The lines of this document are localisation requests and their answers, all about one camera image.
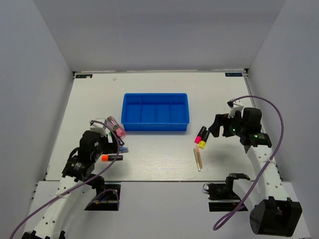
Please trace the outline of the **clear bottle blue cap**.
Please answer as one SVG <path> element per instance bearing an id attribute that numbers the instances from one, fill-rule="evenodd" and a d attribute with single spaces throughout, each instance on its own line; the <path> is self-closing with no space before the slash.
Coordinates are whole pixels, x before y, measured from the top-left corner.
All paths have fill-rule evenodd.
<path id="1" fill-rule="evenodd" d="M 127 147 L 120 147 L 120 152 L 122 153 L 129 152 L 129 149 Z"/>

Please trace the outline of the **pink capped black highlighter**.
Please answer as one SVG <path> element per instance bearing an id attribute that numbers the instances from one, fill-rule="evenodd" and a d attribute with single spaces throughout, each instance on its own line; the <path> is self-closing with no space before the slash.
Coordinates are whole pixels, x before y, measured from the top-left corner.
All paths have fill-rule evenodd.
<path id="1" fill-rule="evenodd" d="M 195 138 L 195 140 L 194 140 L 194 142 L 195 142 L 196 144 L 199 144 L 199 143 L 201 142 L 202 137 L 203 137 L 205 131 L 206 131 L 206 127 L 205 127 L 205 126 L 202 126 L 201 129 L 200 129 L 200 131 L 199 131 L 199 133 L 197 134 L 197 136 L 196 136 L 196 138 Z"/>

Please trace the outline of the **yellow capped black highlighter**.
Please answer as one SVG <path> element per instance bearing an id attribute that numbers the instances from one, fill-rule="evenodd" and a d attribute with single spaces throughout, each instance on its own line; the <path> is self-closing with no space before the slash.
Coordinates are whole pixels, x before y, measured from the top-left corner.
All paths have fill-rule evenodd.
<path id="1" fill-rule="evenodd" d="M 201 149 L 204 149 L 205 148 L 205 145 L 206 145 L 206 142 L 207 142 L 207 139 L 209 137 L 209 134 L 210 132 L 208 130 L 206 130 L 201 138 L 201 141 L 199 142 L 198 144 L 198 147 L 201 148 Z"/>

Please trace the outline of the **pink capped tube of leads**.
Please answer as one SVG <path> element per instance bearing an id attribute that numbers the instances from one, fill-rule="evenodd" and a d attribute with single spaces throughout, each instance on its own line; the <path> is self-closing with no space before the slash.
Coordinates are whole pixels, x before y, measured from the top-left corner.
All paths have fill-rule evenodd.
<path id="1" fill-rule="evenodd" d="M 124 129 L 117 123 L 117 121 L 112 117 L 107 117 L 107 125 L 116 132 L 117 136 L 120 138 L 124 138 L 126 135 L 126 132 Z"/>

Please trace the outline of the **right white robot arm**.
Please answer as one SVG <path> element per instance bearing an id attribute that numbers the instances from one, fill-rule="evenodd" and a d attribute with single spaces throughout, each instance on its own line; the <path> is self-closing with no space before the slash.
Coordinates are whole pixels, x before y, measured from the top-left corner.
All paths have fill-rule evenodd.
<path id="1" fill-rule="evenodd" d="M 256 108 L 217 114 L 208 131 L 219 137 L 237 136 L 256 174 L 255 181 L 244 173 L 230 173 L 223 184 L 206 183 L 203 190 L 211 201 L 238 200 L 236 209 L 247 209 L 250 226 L 257 235 L 292 237 L 302 214 L 282 185 L 277 165 L 271 159 L 272 143 L 261 132 L 262 112 Z"/>

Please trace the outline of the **orange capped black highlighter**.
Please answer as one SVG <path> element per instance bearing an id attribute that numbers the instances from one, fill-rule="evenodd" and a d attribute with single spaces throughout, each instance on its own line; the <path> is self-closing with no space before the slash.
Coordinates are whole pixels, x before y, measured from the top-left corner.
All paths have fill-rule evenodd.
<path id="1" fill-rule="evenodd" d="M 111 162 L 111 161 L 122 161 L 123 156 L 122 155 L 102 155 L 102 162 Z"/>

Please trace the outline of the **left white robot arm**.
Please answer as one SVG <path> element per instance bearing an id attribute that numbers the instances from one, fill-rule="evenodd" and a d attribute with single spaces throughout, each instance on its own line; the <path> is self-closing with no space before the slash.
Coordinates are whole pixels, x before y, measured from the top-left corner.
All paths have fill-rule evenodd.
<path id="1" fill-rule="evenodd" d="M 95 163 L 108 156 L 113 164 L 122 160 L 121 143 L 115 131 L 91 128 L 83 133 L 78 147 L 73 149 L 64 169 L 55 197 L 31 213 L 45 209 L 45 213 L 24 239 L 64 239 L 66 222 L 77 210 L 91 209 L 106 202 L 113 211 L 119 209 L 120 187 L 106 184 L 100 173 L 94 174 Z"/>

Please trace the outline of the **pink translucent stick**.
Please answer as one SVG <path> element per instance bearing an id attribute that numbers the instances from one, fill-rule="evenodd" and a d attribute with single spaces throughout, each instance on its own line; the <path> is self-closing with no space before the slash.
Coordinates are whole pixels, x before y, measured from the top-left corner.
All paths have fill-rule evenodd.
<path id="1" fill-rule="evenodd" d="M 202 170 L 202 162 L 201 162 L 199 147 L 196 146 L 195 149 L 196 149 L 196 154 L 197 154 L 197 164 L 199 167 L 199 171 L 201 171 Z"/>

